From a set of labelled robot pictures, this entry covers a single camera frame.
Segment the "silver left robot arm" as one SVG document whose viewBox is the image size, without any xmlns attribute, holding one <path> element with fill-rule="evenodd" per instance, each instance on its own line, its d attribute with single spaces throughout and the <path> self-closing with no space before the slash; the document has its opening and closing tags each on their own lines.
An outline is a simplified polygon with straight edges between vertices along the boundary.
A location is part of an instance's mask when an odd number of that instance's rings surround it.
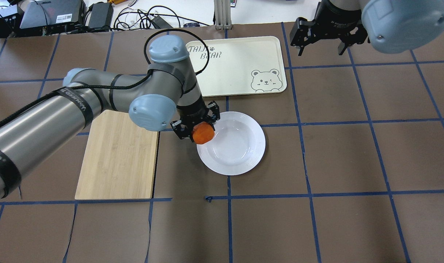
<svg viewBox="0 0 444 263">
<path fill-rule="evenodd" d="M 144 45 L 144 77 L 92 68 L 67 73 L 62 87 L 0 121 L 0 200 L 105 110 L 127 113 L 138 127 L 204 144 L 214 137 L 220 107 L 205 103 L 186 43 L 159 31 Z"/>
</svg>

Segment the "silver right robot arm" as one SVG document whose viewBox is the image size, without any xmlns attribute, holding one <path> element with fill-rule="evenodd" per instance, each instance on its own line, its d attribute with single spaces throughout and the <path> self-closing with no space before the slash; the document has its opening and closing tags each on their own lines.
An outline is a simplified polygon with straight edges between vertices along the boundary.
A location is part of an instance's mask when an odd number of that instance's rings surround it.
<svg viewBox="0 0 444 263">
<path fill-rule="evenodd" d="M 363 43 L 398 54 L 422 47 L 443 32 L 444 0 L 321 0 L 313 20 L 295 20 L 289 40 L 299 56 L 306 46 L 326 39 L 340 40 L 340 56 Z"/>
</svg>

